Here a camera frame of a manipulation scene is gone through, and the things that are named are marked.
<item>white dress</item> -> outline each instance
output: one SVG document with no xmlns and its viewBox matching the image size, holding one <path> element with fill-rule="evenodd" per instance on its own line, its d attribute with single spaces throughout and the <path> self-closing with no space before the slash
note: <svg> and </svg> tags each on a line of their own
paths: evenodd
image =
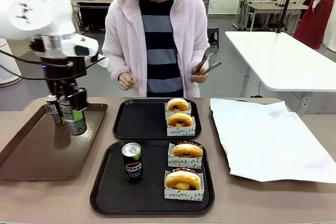
<svg viewBox="0 0 336 224">
<path fill-rule="evenodd" d="M 334 2 L 327 28 L 325 30 L 323 45 L 336 52 L 336 2 Z"/>
</svg>

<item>pink fleece jacket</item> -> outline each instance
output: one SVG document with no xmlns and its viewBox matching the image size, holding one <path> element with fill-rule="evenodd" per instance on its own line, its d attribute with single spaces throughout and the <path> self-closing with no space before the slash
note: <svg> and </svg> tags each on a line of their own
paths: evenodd
<svg viewBox="0 0 336 224">
<path fill-rule="evenodd" d="M 170 13 L 177 62 L 185 97 L 199 97 L 198 84 L 191 82 L 192 69 L 208 48 L 207 17 L 202 0 L 174 0 Z M 147 94 L 147 53 L 139 0 L 115 0 L 106 16 L 106 35 L 102 47 L 109 58 L 111 78 L 132 72 L 138 79 L 132 90 L 139 97 Z"/>
</svg>

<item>donut box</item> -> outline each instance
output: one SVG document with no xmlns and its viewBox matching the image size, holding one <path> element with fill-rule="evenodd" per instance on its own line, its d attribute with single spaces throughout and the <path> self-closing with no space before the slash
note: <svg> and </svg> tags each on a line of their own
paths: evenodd
<svg viewBox="0 0 336 224">
<path fill-rule="evenodd" d="M 168 117 L 166 117 L 167 124 L 167 136 L 194 136 L 196 130 L 195 118 L 191 117 L 193 120 L 193 125 L 188 127 L 177 127 L 168 125 Z"/>
<path fill-rule="evenodd" d="M 190 169 L 201 169 L 203 157 L 176 157 L 173 155 L 175 144 L 170 143 L 168 149 L 168 166 Z"/>
<path fill-rule="evenodd" d="M 169 171 L 165 171 L 164 181 L 166 181 L 166 176 Z M 179 200 L 191 200 L 191 201 L 202 201 L 204 195 L 204 182 L 203 182 L 203 174 L 198 174 L 201 179 L 201 189 L 200 190 L 178 190 L 166 187 L 164 185 L 164 198 L 165 199 L 179 199 Z"/>
<path fill-rule="evenodd" d="M 184 114 L 191 115 L 191 104 L 188 103 L 188 106 L 189 106 L 189 109 L 188 109 L 188 110 L 185 110 L 185 111 L 169 111 L 169 110 L 167 109 L 167 103 L 165 102 L 165 103 L 164 103 L 164 108 L 165 108 L 165 115 L 166 115 L 166 118 L 167 118 L 168 116 L 171 116 L 171 115 L 176 114 L 176 113 L 184 113 Z"/>
</svg>

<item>red dress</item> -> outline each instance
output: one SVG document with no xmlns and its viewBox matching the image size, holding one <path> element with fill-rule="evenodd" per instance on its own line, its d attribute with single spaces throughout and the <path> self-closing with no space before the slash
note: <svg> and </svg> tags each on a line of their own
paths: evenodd
<svg viewBox="0 0 336 224">
<path fill-rule="evenodd" d="M 313 12 L 314 1 L 310 1 L 293 37 L 312 49 L 318 49 L 323 41 L 334 0 L 321 0 Z"/>
</svg>

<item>glazed donut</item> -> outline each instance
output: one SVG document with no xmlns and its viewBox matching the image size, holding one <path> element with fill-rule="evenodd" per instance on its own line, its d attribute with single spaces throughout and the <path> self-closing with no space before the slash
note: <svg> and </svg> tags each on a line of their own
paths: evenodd
<svg viewBox="0 0 336 224">
<path fill-rule="evenodd" d="M 180 168 L 167 174 L 165 185 L 178 190 L 199 190 L 201 188 L 201 178 L 193 170 Z"/>
<path fill-rule="evenodd" d="M 176 127 L 188 127 L 193 125 L 193 119 L 187 114 L 176 113 L 168 117 L 167 124 Z"/>
<path fill-rule="evenodd" d="M 167 103 L 167 110 L 169 111 L 186 111 L 188 109 L 187 101 L 181 98 L 174 98 Z"/>
<path fill-rule="evenodd" d="M 178 143 L 173 147 L 175 157 L 202 157 L 202 148 L 192 142 Z"/>
</svg>

